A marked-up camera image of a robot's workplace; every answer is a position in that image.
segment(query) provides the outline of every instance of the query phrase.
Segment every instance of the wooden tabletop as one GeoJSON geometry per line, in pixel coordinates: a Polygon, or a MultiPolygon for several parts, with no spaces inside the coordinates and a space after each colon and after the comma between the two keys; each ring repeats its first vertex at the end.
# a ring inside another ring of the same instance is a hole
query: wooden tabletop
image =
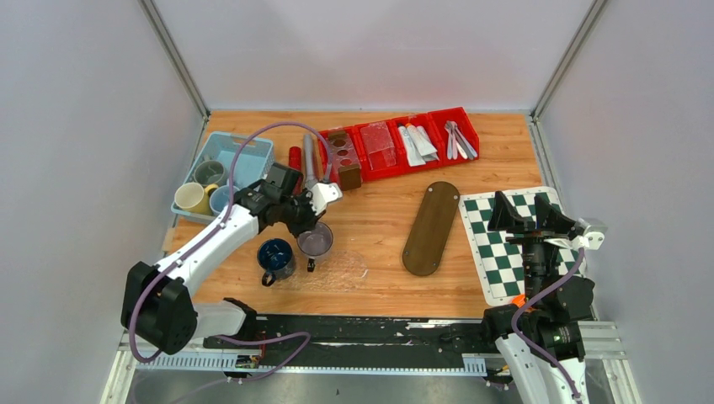
{"type": "MultiPolygon", "coordinates": [[[[407,113],[372,112],[214,112],[206,135],[216,130],[250,134],[280,120],[297,120],[318,130],[385,120],[407,113]]],[[[300,256],[283,225],[266,229],[238,248],[200,287],[194,302],[224,297],[243,301],[258,313],[361,316],[481,317],[488,308],[461,218],[456,215],[439,269],[427,277],[410,274],[401,263],[419,204],[435,181],[453,183],[465,194],[541,185],[528,128],[519,114],[470,114],[481,141],[481,157],[432,171],[364,183],[331,205],[322,221],[333,230],[331,256],[306,272],[306,260],[289,279],[266,288],[256,252],[279,237],[300,256]]],[[[302,145],[300,128],[277,128],[264,137],[274,142],[275,159],[287,164],[288,149],[302,145]]],[[[204,228],[178,221],[171,251],[204,228]]]]}

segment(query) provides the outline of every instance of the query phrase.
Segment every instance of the chessboard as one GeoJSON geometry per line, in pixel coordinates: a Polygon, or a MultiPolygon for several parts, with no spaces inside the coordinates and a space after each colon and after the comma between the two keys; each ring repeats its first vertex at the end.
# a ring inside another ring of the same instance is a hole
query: chessboard
{"type": "MultiPolygon", "coordinates": [[[[506,242],[505,231],[488,231],[495,192],[485,194],[462,195],[459,202],[461,219],[466,228],[466,235],[471,245],[473,261],[481,280],[483,295],[490,306],[510,303],[514,297],[525,290],[523,259],[520,246],[506,242]]],[[[536,195],[545,198],[558,211],[562,211],[556,190],[548,187],[536,187],[504,191],[519,215],[536,220],[536,195]]],[[[575,264],[577,252],[560,249],[558,272],[565,274],[575,264]]],[[[585,262],[579,273],[583,272],[585,262]]]]}

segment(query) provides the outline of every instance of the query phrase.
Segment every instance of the brown cutting board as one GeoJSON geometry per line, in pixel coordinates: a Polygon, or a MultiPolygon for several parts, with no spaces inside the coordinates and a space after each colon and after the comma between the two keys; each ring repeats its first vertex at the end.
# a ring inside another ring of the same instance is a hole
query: brown cutting board
{"type": "Polygon", "coordinates": [[[459,190],[443,181],[432,183],[426,189],[402,251],[402,263],[412,274],[431,275],[439,267],[459,209],[459,197],[459,190]]]}

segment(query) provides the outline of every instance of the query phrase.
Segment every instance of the red tray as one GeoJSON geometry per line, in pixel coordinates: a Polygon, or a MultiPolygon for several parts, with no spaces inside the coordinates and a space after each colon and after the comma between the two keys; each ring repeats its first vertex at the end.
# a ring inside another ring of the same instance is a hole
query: red tray
{"type": "MultiPolygon", "coordinates": [[[[446,159],[446,145],[448,144],[448,133],[445,129],[445,123],[447,120],[453,120],[459,125],[461,133],[464,134],[465,138],[472,144],[473,148],[476,149],[478,154],[478,159],[481,156],[481,149],[478,142],[478,134],[473,129],[471,121],[466,115],[466,111],[462,108],[452,108],[452,109],[442,109],[439,111],[432,111],[426,114],[416,114],[409,116],[400,116],[399,118],[394,118],[392,120],[386,121],[386,126],[389,128],[389,133],[392,136],[392,141],[395,147],[395,157],[397,159],[397,164],[392,167],[386,167],[378,170],[372,170],[370,163],[367,160],[367,154],[365,152],[365,145],[362,142],[362,137],[360,135],[360,129],[369,125],[359,124],[354,126],[347,126],[341,128],[345,130],[352,142],[354,143],[354,148],[357,151],[357,156],[360,158],[360,165],[362,167],[362,181],[374,181],[382,178],[396,177],[403,174],[418,173],[424,170],[430,170],[432,168],[452,166],[454,164],[460,164],[463,162],[469,162],[470,160],[459,157],[456,160],[446,159]],[[405,125],[406,123],[411,123],[414,126],[423,126],[429,135],[431,143],[436,147],[437,155],[439,160],[434,162],[427,162],[423,166],[409,167],[407,162],[407,153],[404,150],[404,145],[402,144],[402,137],[399,135],[397,129],[398,124],[405,125]]],[[[323,130],[320,132],[322,137],[327,138],[328,133],[339,130],[323,130]]],[[[318,142],[318,150],[320,152],[320,159],[322,160],[322,170],[327,167],[327,153],[325,147],[321,142],[318,142]]],[[[334,182],[338,182],[337,175],[333,172],[330,178],[334,182]]]]}

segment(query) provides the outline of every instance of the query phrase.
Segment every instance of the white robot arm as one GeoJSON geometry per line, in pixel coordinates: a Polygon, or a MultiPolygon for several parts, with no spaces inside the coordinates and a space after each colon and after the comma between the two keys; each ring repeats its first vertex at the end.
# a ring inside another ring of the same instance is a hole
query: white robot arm
{"type": "Polygon", "coordinates": [[[521,246],[529,301],[520,310],[516,305],[487,309],[486,338],[504,356],[523,403],[588,402],[578,321],[592,316],[594,282],[566,279],[577,268],[560,275],[557,256],[559,248],[599,249],[607,228],[593,219],[573,221],[537,196],[535,215],[536,221],[521,217],[503,193],[496,193],[488,230],[518,235],[506,241],[521,246]],[[515,332],[515,324],[530,344],[515,332]]]}
{"type": "Polygon", "coordinates": [[[274,164],[266,179],[235,193],[230,212],[226,207],[177,252],[152,266],[137,263],[127,275],[122,325],[129,327],[136,302],[148,284],[175,263],[176,268],[160,280],[141,306],[136,334],[166,354],[177,353],[191,339],[237,334],[246,318],[244,304],[224,300],[194,305],[191,297],[231,253],[266,226],[283,222],[297,237],[314,229],[327,206],[342,198],[334,183],[315,183],[292,195],[300,177],[296,170],[274,164]],[[189,250],[193,252],[185,257],[189,250]]]}

